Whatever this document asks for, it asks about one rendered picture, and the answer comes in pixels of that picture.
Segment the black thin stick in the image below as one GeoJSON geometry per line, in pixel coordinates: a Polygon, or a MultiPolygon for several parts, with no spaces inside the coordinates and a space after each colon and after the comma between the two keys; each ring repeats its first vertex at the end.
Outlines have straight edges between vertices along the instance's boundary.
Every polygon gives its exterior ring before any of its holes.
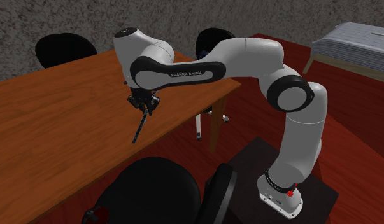
{"type": "Polygon", "coordinates": [[[139,123],[139,126],[137,128],[137,131],[136,131],[136,133],[135,133],[135,135],[133,137],[132,144],[135,144],[136,141],[138,140],[138,137],[139,137],[139,134],[141,132],[141,129],[143,128],[144,124],[146,123],[147,116],[148,116],[148,110],[145,109],[145,111],[143,113],[143,117],[142,117],[142,119],[141,119],[141,121],[139,123]]]}

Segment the brown wooden table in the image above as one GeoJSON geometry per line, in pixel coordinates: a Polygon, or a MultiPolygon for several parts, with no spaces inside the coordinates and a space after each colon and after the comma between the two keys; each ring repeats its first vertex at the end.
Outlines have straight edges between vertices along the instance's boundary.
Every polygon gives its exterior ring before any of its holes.
{"type": "Polygon", "coordinates": [[[115,171],[209,106],[232,79],[171,87],[133,141],[140,112],[110,50],[0,82],[0,224],[30,224],[115,171]]]}

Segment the black office chair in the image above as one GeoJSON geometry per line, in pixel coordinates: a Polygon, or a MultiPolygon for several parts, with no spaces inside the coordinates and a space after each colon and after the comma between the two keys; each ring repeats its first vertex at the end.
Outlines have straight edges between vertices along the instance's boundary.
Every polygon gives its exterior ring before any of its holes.
{"type": "MultiPolygon", "coordinates": [[[[233,33],[225,29],[211,27],[201,31],[196,39],[196,59],[199,60],[207,56],[219,42],[232,38],[235,38],[233,33]]],[[[212,107],[205,109],[203,113],[211,115],[212,107]]],[[[228,116],[222,115],[222,119],[225,123],[229,123],[228,116]]],[[[201,114],[196,116],[196,139],[201,140],[201,114]]]]}
{"type": "Polygon", "coordinates": [[[229,209],[237,174],[222,163],[203,192],[181,165],[146,157],[127,166],[81,224],[242,224],[229,209]]]}
{"type": "Polygon", "coordinates": [[[74,33],[50,34],[35,46],[40,64],[50,68],[97,54],[95,46],[86,38],[74,33]]]}

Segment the dark robot stand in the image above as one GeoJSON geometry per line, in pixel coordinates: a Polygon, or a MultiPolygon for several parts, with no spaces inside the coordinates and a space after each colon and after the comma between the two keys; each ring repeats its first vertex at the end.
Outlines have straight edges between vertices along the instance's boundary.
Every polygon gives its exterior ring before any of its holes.
{"type": "Polygon", "coordinates": [[[296,218],[290,220],[261,201],[257,179],[278,154],[256,137],[228,161],[238,176],[223,224],[326,224],[339,194],[312,174],[297,186],[303,207],[296,218]]]}

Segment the bed with grey striped cover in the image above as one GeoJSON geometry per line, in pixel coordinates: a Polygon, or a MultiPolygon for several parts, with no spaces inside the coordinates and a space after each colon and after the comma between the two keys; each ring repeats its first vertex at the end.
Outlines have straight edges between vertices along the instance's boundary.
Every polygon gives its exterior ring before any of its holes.
{"type": "Polygon", "coordinates": [[[345,22],[312,42],[306,74],[314,61],[384,82],[384,27],[345,22]]]}

